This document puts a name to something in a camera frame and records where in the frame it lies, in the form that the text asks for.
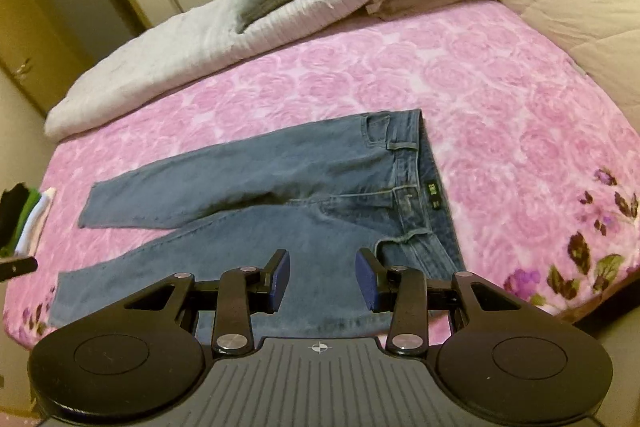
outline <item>belt loop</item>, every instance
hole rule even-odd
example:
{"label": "belt loop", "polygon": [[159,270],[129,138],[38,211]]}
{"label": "belt loop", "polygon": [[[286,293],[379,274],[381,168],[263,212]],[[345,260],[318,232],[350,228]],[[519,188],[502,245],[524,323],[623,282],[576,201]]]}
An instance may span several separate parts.
{"label": "belt loop", "polygon": [[387,142],[386,148],[390,151],[396,151],[398,149],[411,149],[417,151],[419,149],[418,144],[413,142]]}

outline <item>black circular disc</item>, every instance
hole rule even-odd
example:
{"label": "black circular disc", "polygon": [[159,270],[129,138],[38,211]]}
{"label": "black circular disc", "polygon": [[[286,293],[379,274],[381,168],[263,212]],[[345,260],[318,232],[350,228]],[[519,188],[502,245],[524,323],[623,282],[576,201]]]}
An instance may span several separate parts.
{"label": "black circular disc", "polygon": [[149,346],[129,335],[99,335],[80,344],[74,358],[94,375],[121,375],[146,362]]}
{"label": "black circular disc", "polygon": [[180,400],[204,370],[200,344],[175,325],[100,333],[78,324],[54,331],[31,352],[31,383],[48,415],[130,421]]}
{"label": "black circular disc", "polygon": [[514,337],[494,347],[494,362],[512,377],[542,380],[554,377],[564,369],[566,353],[545,339]]}
{"label": "black circular disc", "polygon": [[560,322],[519,335],[503,326],[476,321],[440,348],[437,375],[462,407],[495,423],[533,425],[580,418],[604,398],[612,367],[597,341]]}

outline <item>pink bedspread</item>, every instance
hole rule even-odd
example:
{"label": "pink bedspread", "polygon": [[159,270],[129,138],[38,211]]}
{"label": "pink bedspread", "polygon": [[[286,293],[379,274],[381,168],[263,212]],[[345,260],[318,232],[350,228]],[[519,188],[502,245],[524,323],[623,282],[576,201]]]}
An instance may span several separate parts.
{"label": "pink bedspread", "polygon": [[[40,267],[10,283],[6,331],[33,346],[60,271],[163,233],[78,229],[95,181],[285,126],[414,107],[469,270],[556,313],[638,269],[638,134],[564,52],[503,5],[473,0],[343,22],[60,144],[42,183],[58,195]],[[431,340],[446,334],[440,323]]]}

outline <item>purple flower print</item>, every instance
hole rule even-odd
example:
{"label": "purple flower print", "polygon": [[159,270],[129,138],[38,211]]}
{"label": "purple flower print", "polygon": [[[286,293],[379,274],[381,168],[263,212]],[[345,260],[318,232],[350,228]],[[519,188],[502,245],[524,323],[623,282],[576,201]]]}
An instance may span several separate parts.
{"label": "purple flower print", "polygon": [[586,211],[582,212],[578,218],[581,222],[593,223],[594,228],[602,235],[620,231],[620,221],[615,213],[604,210],[599,204],[592,204],[585,208]]}
{"label": "purple flower print", "polygon": [[618,185],[618,181],[613,177],[609,169],[598,169],[593,173],[593,178],[605,185]]}
{"label": "purple flower print", "polygon": [[504,282],[504,289],[513,293],[516,297],[528,301],[536,292],[536,287],[540,283],[540,272],[538,270],[525,271],[518,268]]}

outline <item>jeans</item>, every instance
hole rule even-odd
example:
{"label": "jeans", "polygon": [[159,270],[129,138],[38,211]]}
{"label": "jeans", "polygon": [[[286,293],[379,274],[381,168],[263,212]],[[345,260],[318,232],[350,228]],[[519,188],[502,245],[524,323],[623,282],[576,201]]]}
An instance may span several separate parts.
{"label": "jeans", "polygon": [[359,248],[449,279],[464,265],[420,110],[359,114],[166,158],[95,184],[81,227],[177,229],[123,256],[61,273],[62,326],[176,272],[218,279],[290,253],[280,310],[262,336],[348,337],[388,327],[367,310]]}

